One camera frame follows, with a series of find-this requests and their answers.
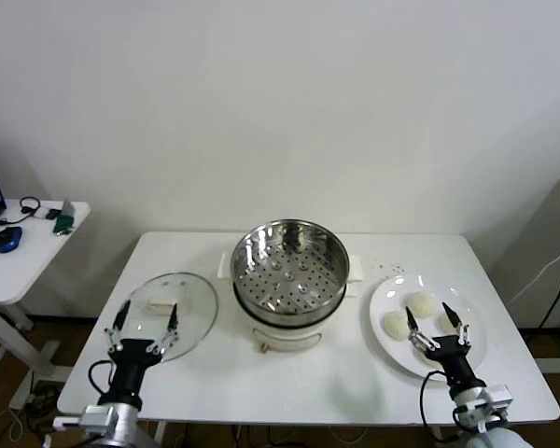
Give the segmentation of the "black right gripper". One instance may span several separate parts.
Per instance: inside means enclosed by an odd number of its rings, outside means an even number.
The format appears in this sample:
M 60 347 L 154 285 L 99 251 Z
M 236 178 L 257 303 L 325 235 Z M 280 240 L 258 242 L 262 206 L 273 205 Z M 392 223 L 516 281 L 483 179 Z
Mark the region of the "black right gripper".
M 455 330 L 454 334 L 434 339 L 429 338 L 418 327 L 410 308 L 406 307 L 408 339 L 417 350 L 427 351 L 429 360 L 442 366 L 451 390 L 468 390 L 479 387 L 480 379 L 476 377 L 467 360 L 471 347 L 469 324 L 464 323 L 459 314 L 447 303 L 444 302 L 442 307 Z

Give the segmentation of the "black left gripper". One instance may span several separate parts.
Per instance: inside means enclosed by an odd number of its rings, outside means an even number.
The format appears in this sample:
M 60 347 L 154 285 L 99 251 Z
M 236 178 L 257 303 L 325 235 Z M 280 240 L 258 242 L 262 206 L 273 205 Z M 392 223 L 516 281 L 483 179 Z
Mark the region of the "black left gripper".
M 177 304 L 172 308 L 166 331 L 157 340 L 123 339 L 120 334 L 131 307 L 126 300 L 119 308 L 113 324 L 104 329 L 107 352 L 115 364 L 112 382 L 106 391 L 107 403 L 142 406 L 140 389 L 147 369 L 159 364 L 162 357 L 178 342 Z

